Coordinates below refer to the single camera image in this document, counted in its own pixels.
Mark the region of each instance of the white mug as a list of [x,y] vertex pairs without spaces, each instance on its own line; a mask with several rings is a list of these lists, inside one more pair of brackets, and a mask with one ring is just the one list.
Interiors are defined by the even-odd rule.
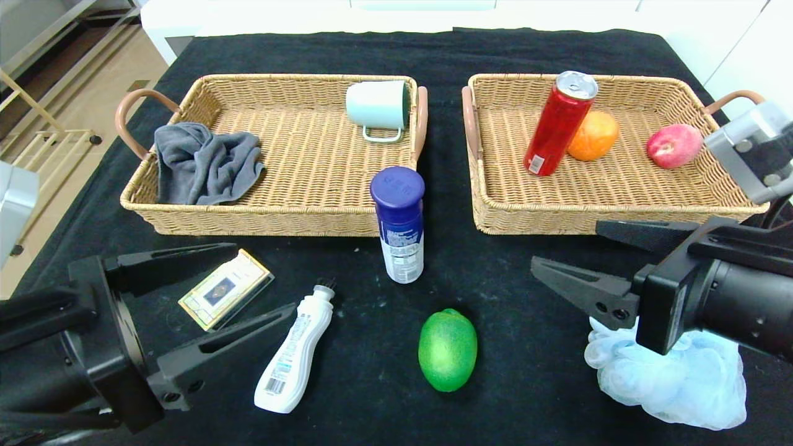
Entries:
[[[347,88],[347,117],[363,126],[363,139],[376,143],[392,143],[402,137],[408,125],[410,96],[404,80],[361,82]],[[378,138],[367,129],[394,129],[396,136]]]

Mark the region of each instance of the woven basket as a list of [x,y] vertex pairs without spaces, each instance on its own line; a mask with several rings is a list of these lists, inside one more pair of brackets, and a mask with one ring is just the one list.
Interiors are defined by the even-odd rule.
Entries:
[[[411,98],[409,129],[393,144],[362,138],[347,119],[345,94],[353,83],[401,79]],[[245,131],[259,137],[265,171],[238,201],[220,206],[158,204],[157,156],[125,128],[129,107],[154,96],[174,111],[168,121],[195,121],[214,133]],[[138,90],[119,105],[121,138],[142,158],[121,205],[161,234],[256,236],[377,236],[369,182],[389,166],[415,169],[427,129],[427,89],[404,76],[208,75],[182,104],[153,90]],[[390,136],[392,130],[370,131]]]
[[593,234],[598,220],[697,221],[719,215],[743,220],[763,213],[702,150],[677,169],[646,155],[664,125],[690,124],[707,135],[718,128],[691,88],[676,79],[594,76],[593,110],[619,123],[605,157],[566,156],[553,175],[523,167],[556,75],[475,75],[463,88],[473,219],[488,234]]

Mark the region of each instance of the lime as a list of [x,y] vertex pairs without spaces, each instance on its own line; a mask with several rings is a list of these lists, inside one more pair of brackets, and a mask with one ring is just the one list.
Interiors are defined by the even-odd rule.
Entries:
[[454,392],[468,381],[477,362],[477,331],[458,311],[447,308],[421,327],[419,365],[436,390]]

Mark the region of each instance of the bottle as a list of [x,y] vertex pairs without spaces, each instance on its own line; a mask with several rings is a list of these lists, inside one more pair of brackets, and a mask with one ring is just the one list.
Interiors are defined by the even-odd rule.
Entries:
[[314,286],[297,306],[297,319],[286,340],[264,369],[253,403],[264,410],[289,413],[303,398],[316,342],[331,323],[333,282]]
[[565,71],[557,76],[523,157],[526,170],[540,176],[556,171],[597,91],[597,82],[590,75]]
[[385,272],[397,283],[415,281],[424,270],[424,180],[413,169],[387,167],[372,178]]

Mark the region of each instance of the leather handle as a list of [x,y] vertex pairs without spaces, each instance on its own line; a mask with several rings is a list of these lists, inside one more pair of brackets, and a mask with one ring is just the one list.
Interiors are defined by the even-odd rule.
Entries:
[[747,98],[750,99],[755,104],[765,102],[765,98],[763,98],[763,96],[760,93],[751,90],[737,90],[737,91],[733,91],[724,98],[721,98],[718,101],[705,107],[705,113],[707,114],[716,113],[717,111],[721,110],[722,107],[726,105],[727,102],[730,102],[735,98]]
[[121,102],[118,104],[118,108],[116,108],[116,131],[118,132],[118,136],[138,155],[138,158],[145,160],[148,154],[148,150],[144,148],[144,146],[140,145],[135,138],[129,133],[127,130],[127,113],[129,113],[129,109],[132,107],[132,104],[135,103],[139,98],[143,96],[152,96],[160,101],[163,105],[168,107],[168,109],[174,113],[179,111],[179,106],[176,105],[176,102],[171,101],[167,98],[164,94],[150,90],[148,88],[141,88],[139,90],[131,91],[121,99]]
[[462,120],[465,123],[465,138],[468,140],[471,156],[478,160],[480,155],[479,124],[476,112],[473,110],[473,92],[468,86],[462,88]]
[[419,104],[416,107],[416,149],[413,151],[413,160],[419,162],[421,151],[424,150],[424,141],[427,139],[427,120],[429,119],[429,97],[426,87],[419,87]]

